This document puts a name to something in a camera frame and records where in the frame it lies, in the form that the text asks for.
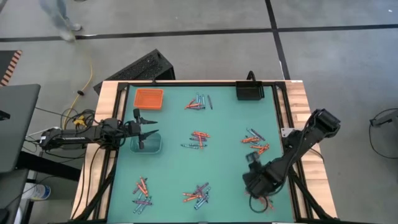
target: person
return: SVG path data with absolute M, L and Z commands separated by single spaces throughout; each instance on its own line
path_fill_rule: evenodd
M 75 40 L 72 31 L 81 30 L 81 25 L 73 23 L 67 17 L 65 0 L 39 0 L 41 8 L 50 16 L 54 26 L 59 30 L 60 37 L 68 42 Z

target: gray floor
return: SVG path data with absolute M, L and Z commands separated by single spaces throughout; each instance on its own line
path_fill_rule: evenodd
M 397 24 L 392 0 L 272 0 L 279 27 Z M 269 28 L 262 0 L 87 0 L 68 1 L 69 16 L 84 25 L 81 34 L 175 30 Z M 0 37 L 57 35 L 37 0 L 8 0 L 0 13 Z M 372 152 L 368 123 L 377 112 L 397 107 L 398 30 L 281 33 L 292 79 L 304 80 L 311 109 L 327 108 L 342 120 L 333 139 L 322 142 L 326 171 L 338 216 L 357 222 L 396 223 L 397 162 Z M 39 107 L 62 112 L 90 76 L 91 86 L 159 49 L 174 65 L 176 77 L 189 79 L 283 79 L 272 34 L 223 34 L 181 37 L 0 43 L 0 50 L 22 50 L 11 85 L 39 83 Z M 94 109 L 92 89 L 77 109 Z M 29 132 L 59 126 L 59 117 L 35 111 Z M 373 130 L 375 146 L 396 155 L 396 130 Z M 77 156 L 81 152 L 57 152 Z M 80 167 L 81 161 L 72 166 Z M 49 201 L 36 203 L 31 223 L 64 222 L 71 212 L 76 183 L 49 179 Z

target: wooden board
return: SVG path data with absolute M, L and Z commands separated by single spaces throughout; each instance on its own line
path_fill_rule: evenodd
M 185 80 L 185 81 L 157 81 L 159 83 L 195 83 L 195 82 L 231 82 L 234 83 L 236 80 Z M 295 128 L 302 128 L 307 121 L 308 117 L 311 114 L 307 95 L 305 94 L 304 84 L 302 81 L 282 81 L 282 80 L 263 80 L 264 82 L 286 82 L 287 94 L 289 97 L 290 109 L 292 111 L 292 117 L 294 121 Z M 150 83 L 151 81 L 129 81 L 130 83 Z M 116 100 L 116 90 L 118 87 L 118 81 L 106 81 L 103 82 L 101 93 L 98 99 L 98 105 L 95 113 L 95 120 L 101 120 L 105 118 L 111 118 L 114 108 L 114 103 Z M 126 92 L 122 92 L 121 101 L 118 109 L 118 118 L 121 119 L 123 106 L 124 106 L 124 98 Z M 286 113 L 284 109 L 284 101 L 282 95 L 279 94 L 279 101 L 281 103 L 282 115 L 284 116 L 284 122 L 286 123 Z M 72 208 L 72 214 L 75 212 L 80 195 L 81 188 L 83 187 L 83 196 L 80 202 L 80 206 L 77 208 L 75 217 L 79 216 L 79 214 L 86 207 L 87 195 L 89 195 L 89 201 L 94 196 L 94 194 L 98 190 L 101 170 L 104 162 L 104 150 L 99 150 L 94 158 L 93 167 L 91 171 L 91 185 L 89 192 L 87 191 L 88 186 L 88 173 L 90 171 L 90 164 L 93 160 L 94 153 L 98 148 L 97 144 L 89 144 L 86 150 L 85 157 L 85 179 L 83 180 L 83 175 L 80 175 L 80 180 L 78 184 L 78 188 L 76 190 L 75 201 Z M 313 147 L 315 150 L 320 152 L 320 148 L 318 145 Z M 111 155 L 111 160 L 109 161 L 108 172 L 113 164 L 114 153 Z M 333 203 L 333 199 L 331 197 L 330 187 L 328 183 L 328 178 L 326 176 L 325 166 L 323 165 L 322 160 L 313 152 L 308 152 L 306 155 L 302 157 L 303 168 L 305 173 L 305 178 L 307 180 L 307 187 L 309 191 L 312 193 L 317 202 L 323 207 L 323 209 L 331 216 L 336 217 L 335 205 Z M 109 190 L 105 192 L 101 201 L 101 208 L 99 212 L 99 218 L 105 218 L 106 215 L 106 207 L 109 197 Z M 305 209 L 303 206 L 303 198 L 302 195 L 298 195 L 300 199 L 300 211 L 302 211 L 302 217 L 305 217 Z

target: shoe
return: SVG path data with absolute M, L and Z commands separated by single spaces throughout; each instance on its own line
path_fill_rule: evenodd
M 75 40 L 75 36 L 68 30 L 60 30 L 60 37 L 67 42 L 72 42 Z
M 71 29 L 73 31 L 81 30 L 81 25 L 80 24 L 72 23 L 69 19 L 67 19 L 67 23 L 68 23 L 69 29 Z

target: orange tray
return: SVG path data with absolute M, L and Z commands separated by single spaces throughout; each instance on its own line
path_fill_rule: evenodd
M 163 90 L 141 88 L 136 90 L 134 106 L 139 109 L 162 109 Z

